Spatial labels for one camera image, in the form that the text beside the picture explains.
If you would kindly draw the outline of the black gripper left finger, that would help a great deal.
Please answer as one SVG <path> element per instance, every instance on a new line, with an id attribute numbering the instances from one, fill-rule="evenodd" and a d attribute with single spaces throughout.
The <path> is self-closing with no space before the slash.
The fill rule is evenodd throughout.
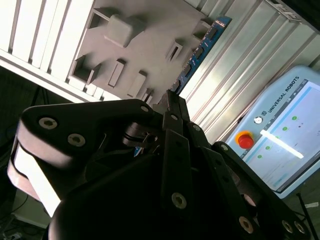
<path id="1" fill-rule="evenodd" d="M 73 189 L 129 165 L 136 148 L 160 158 L 165 180 L 189 163 L 185 101 L 167 91 L 150 107 L 139 99 L 32 106 L 21 115 L 7 174 L 49 216 Z"/>

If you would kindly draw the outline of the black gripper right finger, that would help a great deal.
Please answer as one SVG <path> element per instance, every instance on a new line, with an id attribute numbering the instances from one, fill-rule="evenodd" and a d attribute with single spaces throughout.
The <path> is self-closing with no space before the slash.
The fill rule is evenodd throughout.
<path id="1" fill-rule="evenodd" d="M 201 207 L 208 194 L 211 209 L 203 220 L 215 240 L 309 240 L 302 220 L 224 142 L 210 144 L 203 130 L 190 121 L 186 101 L 178 97 L 190 142 L 191 166 Z"/>

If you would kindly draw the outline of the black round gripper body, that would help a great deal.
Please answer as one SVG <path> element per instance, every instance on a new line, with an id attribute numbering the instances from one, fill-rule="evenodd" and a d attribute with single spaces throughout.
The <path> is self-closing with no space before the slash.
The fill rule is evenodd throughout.
<path id="1" fill-rule="evenodd" d="M 246 202 L 222 155 L 146 155 L 72 192 L 50 240 L 308 240 L 309 230 L 267 188 Z"/>

